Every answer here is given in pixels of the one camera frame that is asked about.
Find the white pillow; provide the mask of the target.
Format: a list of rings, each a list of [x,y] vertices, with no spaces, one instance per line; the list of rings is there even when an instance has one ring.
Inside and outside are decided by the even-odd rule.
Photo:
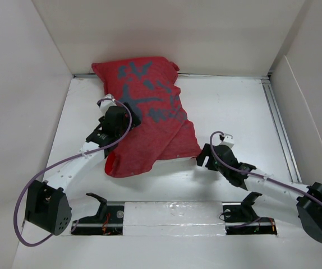
[[[162,164],[167,164],[167,163],[175,163],[179,161],[189,161],[191,159],[194,159],[195,157],[178,157],[175,159],[169,159],[169,160],[157,160],[155,162],[155,165],[162,165]]]

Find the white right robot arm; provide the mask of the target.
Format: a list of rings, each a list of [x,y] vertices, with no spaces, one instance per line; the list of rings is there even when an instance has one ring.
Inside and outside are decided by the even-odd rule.
[[[241,202],[241,214],[248,222],[260,217],[282,220],[303,228],[322,243],[322,184],[282,183],[256,166],[239,162],[227,145],[206,143],[197,156],[198,166],[217,171],[234,187],[249,192]]]

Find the red patterned pillowcase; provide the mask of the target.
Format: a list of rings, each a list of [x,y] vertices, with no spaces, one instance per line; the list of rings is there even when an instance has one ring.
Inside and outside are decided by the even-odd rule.
[[[104,93],[127,103],[141,123],[109,154],[105,173],[125,178],[150,171],[158,160],[197,157],[201,148],[175,85],[178,66],[164,57],[91,65]]]

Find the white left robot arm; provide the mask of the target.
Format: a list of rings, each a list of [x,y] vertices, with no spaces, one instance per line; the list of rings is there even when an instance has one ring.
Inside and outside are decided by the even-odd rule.
[[[45,180],[34,179],[27,187],[25,220],[51,235],[62,234],[83,217],[88,216],[94,222],[105,219],[105,199],[87,193],[84,198],[72,200],[67,191],[109,157],[129,131],[141,123],[127,102],[103,98],[98,101],[98,106],[104,110],[104,115],[78,154],[49,166],[49,169],[58,168],[58,171]]]

